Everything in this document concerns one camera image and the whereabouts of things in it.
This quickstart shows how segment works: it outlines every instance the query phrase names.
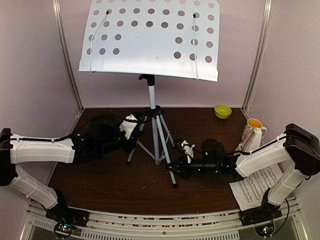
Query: patterned mug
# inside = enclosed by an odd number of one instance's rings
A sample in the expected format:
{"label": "patterned mug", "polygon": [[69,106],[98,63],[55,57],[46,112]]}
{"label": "patterned mug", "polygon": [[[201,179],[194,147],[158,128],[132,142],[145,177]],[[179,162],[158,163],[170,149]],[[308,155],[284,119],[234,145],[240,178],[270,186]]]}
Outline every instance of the patterned mug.
{"label": "patterned mug", "polygon": [[262,123],[255,118],[249,118],[248,121],[246,121],[246,125],[244,127],[243,133],[242,133],[242,140],[245,139],[245,137],[247,136],[247,134],[251,131],[251,129],[253,128],[260,128],[262,130],[262,137],[261,139],[263,139],[266,135],[267,135],[267,128],[265,126],[262,126]]}

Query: brown wooden table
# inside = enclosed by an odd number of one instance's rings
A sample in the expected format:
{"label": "brown wooden table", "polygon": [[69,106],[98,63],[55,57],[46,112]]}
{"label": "brown wooden table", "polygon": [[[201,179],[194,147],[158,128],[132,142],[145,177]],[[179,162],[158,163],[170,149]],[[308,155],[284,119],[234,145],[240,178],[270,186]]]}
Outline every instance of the brown wooden table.
{"label": "brown wooden table", "polygon": [[[90,118],[113,113],[126,116],[132,108],[86,109],[77,126]],[[212,108],[164,108],[164,118],[174,138],[187,139],[200,149],[208,138],[222,142],[232,152],[241,141],[246,119],[232,109],[228,119],[219,119]],[[140,141],[153,152],[151,124],[146,124]],[[172,160],[180,156],[168,145]],[[189,181],[176,176],[173,189],[165,160],[160,165],[136,148],[131,165],[122,149],[102,160],[84,165],[58,163],[49,186],[63,192],[71,207],[125,214],[190,214],[237,209],[228,183],[217,182],[212,174],[192,175]]]}

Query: green bowl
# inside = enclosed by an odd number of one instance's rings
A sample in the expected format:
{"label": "green bowl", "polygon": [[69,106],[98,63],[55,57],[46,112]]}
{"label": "green bowl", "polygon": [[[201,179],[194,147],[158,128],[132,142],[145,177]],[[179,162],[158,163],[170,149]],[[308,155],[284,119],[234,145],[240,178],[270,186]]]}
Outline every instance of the green bowl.
{"label": "green bowl", "polygon": [[216,105],[214,107],[215,115],[220,119],[227,119],[230,114],[232,113],[232,110],[230,107],[226,105]]}

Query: music stand tripod base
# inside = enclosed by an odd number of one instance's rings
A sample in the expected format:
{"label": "music stand tripod base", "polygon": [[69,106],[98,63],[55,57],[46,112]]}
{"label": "music stand tripod base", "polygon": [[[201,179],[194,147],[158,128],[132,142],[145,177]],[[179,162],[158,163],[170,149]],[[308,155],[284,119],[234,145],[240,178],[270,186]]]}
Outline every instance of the music stand tripod base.
{"label": "music stand tripod base", "polygon": [[[149,98],[150,98],[150,111],[153,113],[153,118],[151,121],[152,124],[152,136],[153,136],[153,146],[154,146],[154,154],[150,152],[139,140],[137,141],[137,144],[147,153],[149,154],[154,160],[155,164],[159,165],[163,159],[166,160],[167,164],[171,162],[167,143],[170,141],[171,145],[175,147],[173,137],[171,136],[171,133],[168,129],[168,126],[165,122],[164,116],[162,115],[161,107],[156,105],[156,91],[155,91],[155,76],[151,74],[142,74],[139,76],[139,80],[146,79],[148,90],[149,90]],[[141,124],[139,126],[139,131],[142,131],[144,129],[145,124]],[[159,151],[159,137],[162,144],[162,153],[160,155]],[[130,153],[126,164],[129,165],[132,157],[134,155],[135,149],[132,150]],[[172,185],[174,188],[178,188],[177,181],[175,178],[175,175],[172,171],[169,171]]]}

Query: sheet music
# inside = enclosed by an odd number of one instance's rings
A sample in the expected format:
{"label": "sheet music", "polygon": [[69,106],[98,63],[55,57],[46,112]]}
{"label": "sheet music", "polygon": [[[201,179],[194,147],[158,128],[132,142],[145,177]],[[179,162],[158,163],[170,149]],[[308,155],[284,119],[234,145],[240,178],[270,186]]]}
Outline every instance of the sheet music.
{"label": "sheet music", "polygon": [[261,205],[264,193],[280,179],[282,171],[278,164],[253,173],[242,181],[230,183],[233,195],[241,211]]}

